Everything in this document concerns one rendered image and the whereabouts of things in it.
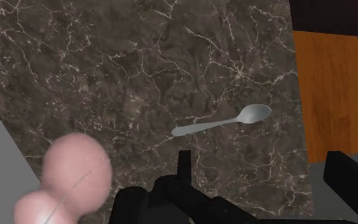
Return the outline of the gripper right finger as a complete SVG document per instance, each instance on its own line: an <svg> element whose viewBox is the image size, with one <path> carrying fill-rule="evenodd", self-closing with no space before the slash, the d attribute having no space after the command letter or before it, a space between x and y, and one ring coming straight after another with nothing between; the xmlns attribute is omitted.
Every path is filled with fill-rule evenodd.
<svg viewBox="0 0 358 224"><path fill-rule="evenodd" d="M341 151L329 151L323 179L358 215L358 163Z"/></svg>

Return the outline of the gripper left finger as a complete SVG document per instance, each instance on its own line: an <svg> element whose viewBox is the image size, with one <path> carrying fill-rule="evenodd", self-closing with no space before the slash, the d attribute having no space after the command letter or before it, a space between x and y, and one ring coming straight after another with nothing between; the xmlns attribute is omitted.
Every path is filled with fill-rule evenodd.
<svg viewBox="0 0 358 224"><path fill-rule="evenodd" d="M191 152L181 150L177 172L157 178L150 192L130 186L116 194L108 224L261 224L228 200L197 190L191 175Z"/></svg>

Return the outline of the orange wooden cabinet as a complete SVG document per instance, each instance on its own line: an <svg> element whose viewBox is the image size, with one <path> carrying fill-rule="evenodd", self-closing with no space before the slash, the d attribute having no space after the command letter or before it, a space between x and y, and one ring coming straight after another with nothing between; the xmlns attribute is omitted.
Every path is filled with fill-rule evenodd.
<svg viewBox="0 0 358 224"><path fill-rule="evenodd" d="M309 162L358 153L358 0L289 0Z"/></svg>

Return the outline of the pink rounded vase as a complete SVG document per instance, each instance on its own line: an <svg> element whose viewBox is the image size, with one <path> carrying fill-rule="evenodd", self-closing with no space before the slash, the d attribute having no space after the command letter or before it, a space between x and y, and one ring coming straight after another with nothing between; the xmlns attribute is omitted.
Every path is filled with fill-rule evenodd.
<svg viewBox="0 0 358 224"><path fill-rule="evenodd" d="M17 201L15 224L78 224L109 197L113 170L94 138L72 133L54 140L43 157L41 187Z"/></svg>

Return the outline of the grey metal spoon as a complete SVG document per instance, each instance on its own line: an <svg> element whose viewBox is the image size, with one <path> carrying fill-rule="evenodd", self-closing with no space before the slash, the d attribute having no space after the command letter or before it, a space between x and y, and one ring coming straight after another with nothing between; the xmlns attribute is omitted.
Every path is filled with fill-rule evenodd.
<svg viewBox="0 0 358 224"><path fill-rule="evenodd" d="M197 123L197 124L187 125L183 127L176 127L171 131L171 134L177 137L177 136L184 136L186 134L193 134L220 125L226 125L229 123L238 123L238 122L244 124L257 123L269 117L271 112L272 109L267 105L250 104L244 107L239 113L239 115L235 118L231 118L219 122Z"/></svg>

